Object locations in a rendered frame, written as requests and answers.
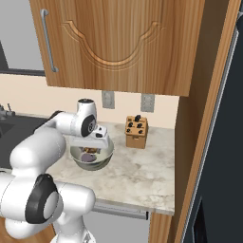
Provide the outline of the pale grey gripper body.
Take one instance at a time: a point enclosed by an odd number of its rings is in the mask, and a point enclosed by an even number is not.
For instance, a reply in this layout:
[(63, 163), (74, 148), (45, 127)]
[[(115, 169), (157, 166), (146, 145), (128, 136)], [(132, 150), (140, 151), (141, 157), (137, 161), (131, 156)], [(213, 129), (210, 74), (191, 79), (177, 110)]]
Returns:
[(69, 144), (77, 147), (106, 149), (109, 146), (109, 137), (104, 138), (80, 138), (67, 136)]

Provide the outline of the purple eggplant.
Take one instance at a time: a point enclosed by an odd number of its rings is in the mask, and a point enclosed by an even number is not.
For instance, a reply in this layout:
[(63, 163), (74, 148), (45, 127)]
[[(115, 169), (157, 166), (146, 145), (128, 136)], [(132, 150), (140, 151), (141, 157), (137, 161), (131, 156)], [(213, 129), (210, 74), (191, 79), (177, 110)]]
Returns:
[(81, 156), (81, 161), (83, 162), (92, 162), (97, 159), (95, 154), (83, 153)]

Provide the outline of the wooden knife block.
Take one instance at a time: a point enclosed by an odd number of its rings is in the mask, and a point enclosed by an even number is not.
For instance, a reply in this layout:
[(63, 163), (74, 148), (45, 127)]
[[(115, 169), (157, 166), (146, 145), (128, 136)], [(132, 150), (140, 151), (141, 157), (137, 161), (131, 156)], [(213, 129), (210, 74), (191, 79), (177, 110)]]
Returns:
[(141, 115), (128, 116), (125, 123), (127, 147), (144, 149), (148, 134), (148, 121)]

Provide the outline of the dark sink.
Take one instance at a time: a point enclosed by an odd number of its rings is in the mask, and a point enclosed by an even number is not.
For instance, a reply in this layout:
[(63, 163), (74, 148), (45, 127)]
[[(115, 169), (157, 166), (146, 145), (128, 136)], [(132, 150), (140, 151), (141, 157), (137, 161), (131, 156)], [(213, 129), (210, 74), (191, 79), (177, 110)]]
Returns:
[(0, 168), (11, 168), (9, 156), (13, 148), (46, 121), (45, 118), (18, 115), (0, 120)]

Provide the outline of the grey tap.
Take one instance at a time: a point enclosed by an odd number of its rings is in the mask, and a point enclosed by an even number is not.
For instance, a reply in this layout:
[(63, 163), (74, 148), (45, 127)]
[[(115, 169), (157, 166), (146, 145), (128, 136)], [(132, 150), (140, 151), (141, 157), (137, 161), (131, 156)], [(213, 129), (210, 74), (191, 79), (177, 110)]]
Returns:
[(7, 117), (13, 117), (15, 112), (11, 110), (10, 105), (8, 105), (8, 110), (4, 108), (2, 104), (0, 104), (0, 120), (5, 120)]

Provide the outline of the grey dishwasher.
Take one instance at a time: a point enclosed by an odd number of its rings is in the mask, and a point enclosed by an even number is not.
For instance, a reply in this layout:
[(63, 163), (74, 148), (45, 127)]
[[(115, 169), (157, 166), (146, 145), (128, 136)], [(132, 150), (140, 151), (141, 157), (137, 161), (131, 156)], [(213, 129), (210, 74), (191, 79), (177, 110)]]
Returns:
[(150, 214), (143, 220), (91, 212), (84, 216), (84, 223), (97, 243), (148, 243)]

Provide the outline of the wooden cupboard door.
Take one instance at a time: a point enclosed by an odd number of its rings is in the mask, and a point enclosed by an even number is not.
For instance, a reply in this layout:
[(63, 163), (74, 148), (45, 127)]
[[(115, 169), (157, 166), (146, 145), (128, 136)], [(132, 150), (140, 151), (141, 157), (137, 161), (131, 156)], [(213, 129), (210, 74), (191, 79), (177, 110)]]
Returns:
[[(29, 0), (50, 86), (188, 96), (205, 0)], [(47, 55), (41, 9), (48, 10)]]

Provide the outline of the wooden fridge housing panel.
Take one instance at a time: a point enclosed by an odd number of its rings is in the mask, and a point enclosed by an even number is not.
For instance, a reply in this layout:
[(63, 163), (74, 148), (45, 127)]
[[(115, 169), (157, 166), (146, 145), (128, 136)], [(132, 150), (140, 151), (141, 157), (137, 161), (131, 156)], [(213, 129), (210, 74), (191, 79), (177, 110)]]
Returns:
[(182, 243), (241, 2), (205, 0), (190, 94), (178, 102), (175, 214), (151, 214), (148, 243)]

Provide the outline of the wooden base cupboard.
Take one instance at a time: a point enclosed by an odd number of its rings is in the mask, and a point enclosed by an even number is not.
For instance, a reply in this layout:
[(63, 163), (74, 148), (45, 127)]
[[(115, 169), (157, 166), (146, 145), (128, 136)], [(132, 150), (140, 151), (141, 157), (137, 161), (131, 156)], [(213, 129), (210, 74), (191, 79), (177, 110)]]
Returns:
[(33, 236), (24, 239), (15, 239), (6, 231), (5, 218), (0, 217), (0, 243), (49, 243), (54, 236), (54, 228), (50, 225)]

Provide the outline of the grey window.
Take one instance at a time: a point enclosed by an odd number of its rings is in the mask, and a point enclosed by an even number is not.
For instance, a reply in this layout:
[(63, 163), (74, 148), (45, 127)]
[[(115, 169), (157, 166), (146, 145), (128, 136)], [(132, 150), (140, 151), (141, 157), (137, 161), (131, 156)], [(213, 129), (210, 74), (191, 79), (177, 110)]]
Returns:
[(0, 73), (45, 75), (28, 0), (0, 0)]

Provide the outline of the dark fridge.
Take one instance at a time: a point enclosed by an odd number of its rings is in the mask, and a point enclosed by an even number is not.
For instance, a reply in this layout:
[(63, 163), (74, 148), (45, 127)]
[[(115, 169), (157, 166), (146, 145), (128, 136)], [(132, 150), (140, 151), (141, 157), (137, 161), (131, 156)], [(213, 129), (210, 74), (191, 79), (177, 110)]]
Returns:
[(243, 5), (180, 243), (243, 243)]

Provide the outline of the grey wall outlet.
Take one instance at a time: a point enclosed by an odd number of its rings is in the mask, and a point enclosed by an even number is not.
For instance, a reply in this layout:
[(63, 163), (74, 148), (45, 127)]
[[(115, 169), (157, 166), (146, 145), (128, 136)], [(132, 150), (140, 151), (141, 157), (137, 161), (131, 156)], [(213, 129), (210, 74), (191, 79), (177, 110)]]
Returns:
[(102, 91), (103, 108), (115, 108), (115, 93), (113, 91)]
[(142, 112), (154, 112), (155, 107), (155, 95), (154, 94), (142, 94), (140, 102), (140, 110)]

